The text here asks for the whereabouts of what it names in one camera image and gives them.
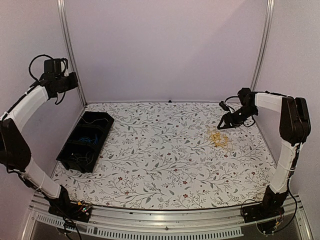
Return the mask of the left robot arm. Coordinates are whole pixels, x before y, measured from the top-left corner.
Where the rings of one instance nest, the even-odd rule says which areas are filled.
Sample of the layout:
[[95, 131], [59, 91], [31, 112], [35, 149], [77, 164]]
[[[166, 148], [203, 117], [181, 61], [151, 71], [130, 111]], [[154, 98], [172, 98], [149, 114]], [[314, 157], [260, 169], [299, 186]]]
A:
[[40, 77], [30, 75], [34, 82], [0, 117], [0, 163], [8, 174], [16, 174], [28, 188], [43, 194], [63, 217], [70, 217], [75, 210], [68, 191], [36, 163], [24, 136], [26, 125], [40, 107], [52, 99], [59, 105], [67, 92], [78, 87], [67, 58], [43, 57], [43, 73]]

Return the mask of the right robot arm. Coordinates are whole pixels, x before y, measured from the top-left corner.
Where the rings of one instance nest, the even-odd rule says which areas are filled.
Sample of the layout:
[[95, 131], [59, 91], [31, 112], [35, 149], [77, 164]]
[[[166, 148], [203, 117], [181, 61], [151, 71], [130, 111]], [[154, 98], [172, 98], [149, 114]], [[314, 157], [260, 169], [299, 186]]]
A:
[[281, 150], [276, 170], [266, 187], [258, 213], [269, 218], [281, 207], [289, 194], [288, 183], [294, 174], [300, 151], [311, 133], [311, 121], [307, 101], [303, 97], [292, 97], [269, 91], [240, 89], [236, 95], [241, 107], [237, 110], [221, 101], [219, 106], [226, 112], [217, 129], [233, 129], [244, 125], [248, 118], [257, 116], [259, 109], [279, 113], [279, 136]]

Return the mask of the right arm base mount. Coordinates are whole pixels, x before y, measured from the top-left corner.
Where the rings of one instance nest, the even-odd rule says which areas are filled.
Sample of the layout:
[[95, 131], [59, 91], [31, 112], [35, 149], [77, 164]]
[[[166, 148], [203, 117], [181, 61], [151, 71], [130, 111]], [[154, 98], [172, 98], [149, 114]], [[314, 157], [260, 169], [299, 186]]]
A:
[[240, 215], [245, 223], [256, 223], [257, 229], [265, 235], [273, 234], [283, 221], [285, 210], [283, 207], [276, 209], [263, 209], [261, 204], [242, 205]]

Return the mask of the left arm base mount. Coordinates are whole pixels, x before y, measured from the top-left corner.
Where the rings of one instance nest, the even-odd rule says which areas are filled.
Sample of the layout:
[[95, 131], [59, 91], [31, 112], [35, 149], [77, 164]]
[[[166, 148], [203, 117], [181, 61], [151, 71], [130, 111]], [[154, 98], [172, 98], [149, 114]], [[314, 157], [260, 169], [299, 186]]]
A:
[[52, 215], [69, 218], [78, 222], [88, 223], [92, 213], [92, 205], [84, 201], [71, 201], [66, 198], [51, 199], [45, 197], [49, 202], [48, 212]]

